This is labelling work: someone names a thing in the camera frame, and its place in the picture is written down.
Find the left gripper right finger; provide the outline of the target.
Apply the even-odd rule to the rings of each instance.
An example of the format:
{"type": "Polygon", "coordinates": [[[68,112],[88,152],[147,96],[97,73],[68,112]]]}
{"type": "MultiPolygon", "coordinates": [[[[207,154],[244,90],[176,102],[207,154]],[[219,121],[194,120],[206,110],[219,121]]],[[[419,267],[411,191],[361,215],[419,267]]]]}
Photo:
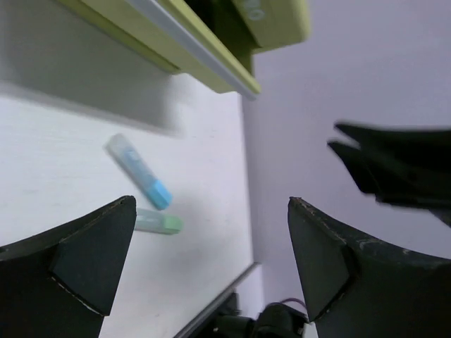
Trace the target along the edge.
{"type": "Polygon", "coordinates": [[[384,242],[298,197],[288,227],[318,336],[450,336],[449,259],[384,242]]]}

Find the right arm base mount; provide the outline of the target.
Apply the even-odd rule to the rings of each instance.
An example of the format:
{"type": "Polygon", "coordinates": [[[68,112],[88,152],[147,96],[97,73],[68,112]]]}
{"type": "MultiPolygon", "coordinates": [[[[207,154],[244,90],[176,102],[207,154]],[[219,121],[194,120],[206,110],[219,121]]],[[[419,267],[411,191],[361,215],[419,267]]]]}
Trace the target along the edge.
{"type": "Polygon", "coordinates": [[[288,298],[267,305],[257,318],[246,317],[238,308],[238,295],[231,296],[219,307],[205,328],[203,337],[258,338],[303,337],[309,320],[307,315],[290,306],[303,305],[299,299],[288,298]]]}

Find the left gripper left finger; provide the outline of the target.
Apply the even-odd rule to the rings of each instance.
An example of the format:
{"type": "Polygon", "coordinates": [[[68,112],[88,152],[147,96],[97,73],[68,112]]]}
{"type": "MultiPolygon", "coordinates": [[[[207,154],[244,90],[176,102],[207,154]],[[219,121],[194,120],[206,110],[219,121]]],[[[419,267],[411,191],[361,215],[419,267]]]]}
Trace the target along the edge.
{"type": "Polygon", "coordinates": [[[137,217],[122,196],[1,248],[2,337],[98,337],[111,313],[137,217]]]}

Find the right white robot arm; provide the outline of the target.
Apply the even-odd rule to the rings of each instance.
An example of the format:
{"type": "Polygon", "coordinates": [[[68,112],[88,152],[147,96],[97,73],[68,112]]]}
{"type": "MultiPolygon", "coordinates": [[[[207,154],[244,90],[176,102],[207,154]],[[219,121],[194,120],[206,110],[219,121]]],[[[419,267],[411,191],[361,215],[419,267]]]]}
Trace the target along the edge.
{"type": "Polygon", "coordinates": [[[360,192],[380,204],[432,213],[450,224],[450,130],[377,128],[336,123],[354,146],[328,146],[343,162],[360,192]]]}

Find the green highlighter pen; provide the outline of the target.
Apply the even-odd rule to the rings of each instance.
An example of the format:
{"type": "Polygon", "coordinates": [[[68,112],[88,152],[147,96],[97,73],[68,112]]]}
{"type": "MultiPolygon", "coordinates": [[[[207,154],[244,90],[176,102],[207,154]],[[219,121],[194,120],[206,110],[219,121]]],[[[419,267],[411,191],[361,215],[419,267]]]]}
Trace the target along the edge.
{"type": "Polygon", "coordinates": [[[172,235],[179,233],[182,228],[183,222],[177,216],[142,208],[137,209],[136,231],[172,235]]]}

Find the green cabinet drawer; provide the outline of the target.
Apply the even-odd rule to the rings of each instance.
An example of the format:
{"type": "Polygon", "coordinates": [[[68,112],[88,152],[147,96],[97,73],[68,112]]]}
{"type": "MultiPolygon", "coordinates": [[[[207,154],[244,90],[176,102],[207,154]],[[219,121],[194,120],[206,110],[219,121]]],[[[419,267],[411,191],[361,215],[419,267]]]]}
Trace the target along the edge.
{"type": "Polygon", "coordinates": [[[232,1],[63,1],[64,6],[170,74],[254,99],[257,43],[232,1]]]}

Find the blue highlighter pen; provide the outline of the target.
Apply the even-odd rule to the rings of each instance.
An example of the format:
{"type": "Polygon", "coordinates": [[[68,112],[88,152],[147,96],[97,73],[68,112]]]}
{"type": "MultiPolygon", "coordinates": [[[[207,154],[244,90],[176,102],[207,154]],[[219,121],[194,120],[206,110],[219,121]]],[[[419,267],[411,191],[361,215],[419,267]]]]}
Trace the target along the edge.
{"type": "Polygon", "coordinates": [[[173,196],[155,176],[131,142],[122,134],[115,134],[106,143],[106,151],[157,210],[167,209],[173,196]]]}

